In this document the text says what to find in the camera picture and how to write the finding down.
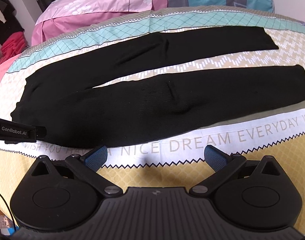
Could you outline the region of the black pants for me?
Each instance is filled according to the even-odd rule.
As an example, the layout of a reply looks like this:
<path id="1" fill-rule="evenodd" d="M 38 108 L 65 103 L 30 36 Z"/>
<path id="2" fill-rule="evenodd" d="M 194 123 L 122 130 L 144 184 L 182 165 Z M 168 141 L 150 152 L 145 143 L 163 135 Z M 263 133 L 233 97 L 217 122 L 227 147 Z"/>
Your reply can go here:
<path id="1" fill-rule="evenodd" d="M 209 69 L 113 83 L 207 57 L 277 46 L 260 27 L 152 33 L 44 66 L 29 76 L 12 120 L 44 126 L 45 141 L 121 147 L 305 100 L 302 66 Z"/>

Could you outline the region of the red clothes pile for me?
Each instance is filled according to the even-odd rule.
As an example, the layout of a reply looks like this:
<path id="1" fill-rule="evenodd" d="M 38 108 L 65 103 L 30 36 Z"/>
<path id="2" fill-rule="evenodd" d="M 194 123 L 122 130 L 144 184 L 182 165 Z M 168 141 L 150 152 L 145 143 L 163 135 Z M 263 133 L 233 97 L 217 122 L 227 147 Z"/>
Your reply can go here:
<path id="1" fill-rule="evenodd" d="M 28 48 L 28 42 L 23 32 L 16 32 L 10 35 L 10 37 L 1 46 L 2 56 L 0 57 L 0 64 L 4 63 L 11 57 L 22 53 Z"/>

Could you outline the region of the pink and blue folded duvet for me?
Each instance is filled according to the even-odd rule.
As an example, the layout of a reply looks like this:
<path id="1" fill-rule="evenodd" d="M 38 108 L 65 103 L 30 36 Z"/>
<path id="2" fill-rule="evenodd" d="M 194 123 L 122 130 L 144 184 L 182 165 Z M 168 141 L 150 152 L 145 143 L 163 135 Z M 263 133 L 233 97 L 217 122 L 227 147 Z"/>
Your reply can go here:
<path id="1" fill-rule="evenodd" d="M 32 45 L 114 17 L 147 10 L 202 5 L 227 5 L 274 12 L 273 0 L 55 0 L 38 18 L 32 34 Z"/>

